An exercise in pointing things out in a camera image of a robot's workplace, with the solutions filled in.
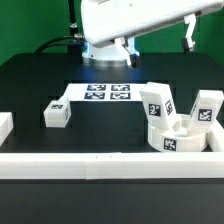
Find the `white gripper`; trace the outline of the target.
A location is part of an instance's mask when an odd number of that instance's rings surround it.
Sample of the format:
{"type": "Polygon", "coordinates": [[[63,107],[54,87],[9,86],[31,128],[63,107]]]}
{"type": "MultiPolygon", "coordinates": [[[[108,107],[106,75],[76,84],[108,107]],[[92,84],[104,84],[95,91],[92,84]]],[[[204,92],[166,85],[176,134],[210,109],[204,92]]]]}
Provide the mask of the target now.
{"type": "Polygon", "coordinates": [[[150,33],[184,20],[184,52],[194,50],[192,39],[196,15],[210,14],[224,7],[224,0],[82,0],[81,17],[86,41],[97,47],[115,46],[128,67],[138,65],[132,37],[150,33]]]}

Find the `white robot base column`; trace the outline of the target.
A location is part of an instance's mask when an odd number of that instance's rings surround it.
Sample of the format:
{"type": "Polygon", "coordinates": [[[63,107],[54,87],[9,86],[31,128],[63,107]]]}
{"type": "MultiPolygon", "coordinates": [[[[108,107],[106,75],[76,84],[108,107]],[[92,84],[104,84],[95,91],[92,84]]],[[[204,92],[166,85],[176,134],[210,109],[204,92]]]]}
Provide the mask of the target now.
{"type": "Polygon", "coordinates": [[[97,67],[128,67],[125,58],[115,46],[115,39],[121,37],[130,39],[126,36],[120,36],[103,40],[86,35],[86,49],[82,53],[83,62],[97,67]]]}

